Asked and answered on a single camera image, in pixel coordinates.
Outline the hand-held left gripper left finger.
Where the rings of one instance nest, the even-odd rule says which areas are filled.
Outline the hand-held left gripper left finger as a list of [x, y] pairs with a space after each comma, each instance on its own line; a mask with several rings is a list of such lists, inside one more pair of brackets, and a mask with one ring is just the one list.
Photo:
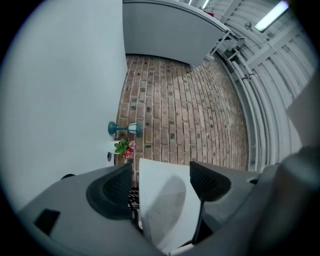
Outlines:
[[128, 207], [132, 188], [132, 165], [115, 165], [114, 170], [94, 180], [86, 190], [89, 205], [100, 215], [111, 220], [131, 218]]

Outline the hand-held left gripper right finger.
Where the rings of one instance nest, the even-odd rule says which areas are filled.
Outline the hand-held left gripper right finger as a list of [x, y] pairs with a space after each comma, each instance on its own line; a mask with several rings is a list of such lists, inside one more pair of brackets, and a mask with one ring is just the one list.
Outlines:
[[191, 244], [196, 245], [215, 233], [222, 225], [205, 211], [205, 202], [215, 202], [231, 188], [226, 176], [191, 161], [189, 165], [190, 184], [200, 200], [200, 211]]

